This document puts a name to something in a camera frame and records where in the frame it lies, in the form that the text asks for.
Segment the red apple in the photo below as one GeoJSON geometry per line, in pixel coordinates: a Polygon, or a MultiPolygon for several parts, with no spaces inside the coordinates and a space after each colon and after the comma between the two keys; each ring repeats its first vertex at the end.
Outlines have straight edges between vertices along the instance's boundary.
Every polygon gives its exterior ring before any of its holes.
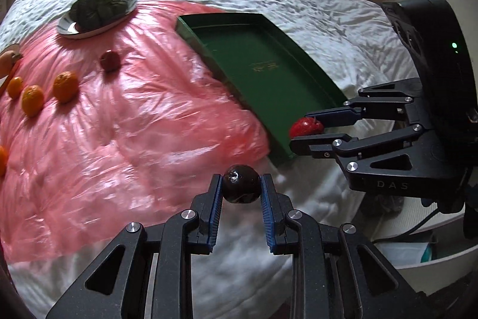
{"type": "Polygon", "coordinates": [[[324,125],[314,117],[302,117],[292,124],[288,135],[290,139],[293,139],[301,136],[322,134],[324,129],[324,125]]]}
{"type": "Polygon", "coordinates": [[[122,65],[122,60],[118,52],[108,50],[100,56],[100,66],[104,72],[110,73],[118,70],[122,65]]]}

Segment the dark plum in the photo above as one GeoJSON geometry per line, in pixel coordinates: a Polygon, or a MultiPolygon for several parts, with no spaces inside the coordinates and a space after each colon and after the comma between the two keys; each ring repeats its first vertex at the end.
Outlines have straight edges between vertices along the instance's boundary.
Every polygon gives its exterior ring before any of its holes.
{"type": "Polygon", "coordinates": [[[255,202],[262,193],[258,173],[248,165],[233,165],[223,175],[223,198],[230,203],[255,202]]]}

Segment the small orange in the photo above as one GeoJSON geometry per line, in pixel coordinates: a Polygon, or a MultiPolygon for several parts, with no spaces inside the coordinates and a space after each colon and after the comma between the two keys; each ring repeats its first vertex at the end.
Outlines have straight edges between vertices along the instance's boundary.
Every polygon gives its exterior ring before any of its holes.
{"type": "Polygon", "coordinates": [[[7,94],[12,100],[17,100],[24,89],[24,80],[20,77],[14,77],[7,85],[7,94]]]}

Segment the white bed quilt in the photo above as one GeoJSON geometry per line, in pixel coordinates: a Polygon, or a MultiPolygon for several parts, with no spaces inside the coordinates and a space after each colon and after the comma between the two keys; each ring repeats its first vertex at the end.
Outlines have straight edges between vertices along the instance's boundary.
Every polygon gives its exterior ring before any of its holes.
{"type": "MultiPolygon", "coordinates": [[[[16,0],[1,22],[1,44],[21,45],[48,23],[54,23],[57,30],[58,21],[75,1],[16,0]]],[[[186,1],[208,6],[210,13],[224,10],[265,15],[313,58],[347,97],[355,95],[359,87],[406,79],[416,73],[386,16],[369,1],[137,0],[137,7],[144,1],[186,1]]],[[[265,156],[253,166],[271,173],[276,188],[296,207],[332,226],[351,220],[363,198],[349,189],[339,167],[330,160],[297,158],[276,167],[265,156]]],[[[36,317],[46,316],[108,240],[55,259],[8,262],[17,291],[36,317]]]]}

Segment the green tray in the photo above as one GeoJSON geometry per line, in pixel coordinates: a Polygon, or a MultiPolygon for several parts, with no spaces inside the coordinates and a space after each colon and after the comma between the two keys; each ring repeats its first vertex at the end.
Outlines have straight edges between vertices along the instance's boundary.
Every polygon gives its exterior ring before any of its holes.
{"type": "Polygon", "coordinates": [[[261,121],[275,166],[295,158],[288,131],[296,120],[346,100],[314,59],[264,15],[182,15],[176,31],[213,77],[261,121]]]}

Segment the pink plastic sheet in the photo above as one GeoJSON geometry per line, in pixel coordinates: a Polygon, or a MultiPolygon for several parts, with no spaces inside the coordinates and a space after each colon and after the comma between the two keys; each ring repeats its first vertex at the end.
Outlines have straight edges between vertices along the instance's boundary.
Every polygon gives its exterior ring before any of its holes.
{"type": "Polygon", "coordinates": [[[176,33],[177,18],[207,14],[186,1],[144,1],[125,23],[83,40],[54,23],[21,42],[18,73],[45,104],[33,118],[1,99],[1,245],[10,264],[50,260],[116,236],[127,223],[161,223],[203,192],[212,174],[256,164],[266,131],[176,33]],[[100,56],[122,65],[110,73],[100,56]],[[76,73],[67,104],[53,81],[76,73]]]}

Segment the large carrot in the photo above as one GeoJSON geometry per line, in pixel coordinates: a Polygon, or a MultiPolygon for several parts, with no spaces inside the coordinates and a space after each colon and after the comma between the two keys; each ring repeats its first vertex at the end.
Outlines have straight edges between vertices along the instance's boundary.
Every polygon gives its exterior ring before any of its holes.
{"type": "Polygon", "coordinates": [[[8,76],[16,62],[23,57],[22,54],[8,50],[0,55],[0,78],[8,76]]]}

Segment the orange rimmed white plate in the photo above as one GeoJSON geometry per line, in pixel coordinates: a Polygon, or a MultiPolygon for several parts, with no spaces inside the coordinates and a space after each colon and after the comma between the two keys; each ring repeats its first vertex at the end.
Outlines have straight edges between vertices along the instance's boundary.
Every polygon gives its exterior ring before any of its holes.
{"type": "Polygon", "coordinates": [[[7,84],[16,72],[16,67],[22,57],[19,44],[8,45],[1,51],[1,94],[7,89],[7,84]]]}

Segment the silver plate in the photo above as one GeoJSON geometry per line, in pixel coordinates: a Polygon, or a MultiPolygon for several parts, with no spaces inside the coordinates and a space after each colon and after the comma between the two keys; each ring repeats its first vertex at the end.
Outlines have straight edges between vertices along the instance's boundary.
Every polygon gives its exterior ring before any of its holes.
{"type": "Polygon", "coordinates": [[[112,20],[105,26],[90,31],[82,29],[76,22],[71,19],[69,14],[66,13],[58,21],[57,33],[67,39],[81,40],[93,36],[98,36],[103,32],[107,32],[108,30],[116,27],[118,24],[126,21],[129,17],[131,17],[131,15],[133,15],[133,12],[137,7],[137,0],[125,0],[125,2],[127,8],[124,15],[112,20]]]}

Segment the green leafy vegetable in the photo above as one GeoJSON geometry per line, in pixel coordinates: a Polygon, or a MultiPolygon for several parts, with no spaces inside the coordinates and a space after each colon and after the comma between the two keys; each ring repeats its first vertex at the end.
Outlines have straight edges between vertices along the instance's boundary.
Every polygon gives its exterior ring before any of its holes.
{"type": "Polygon", "coordinates": [[[76,0],[68,15],[82,31],[89,32],[124,16],[127,9],[126,0],[76,0]]]}

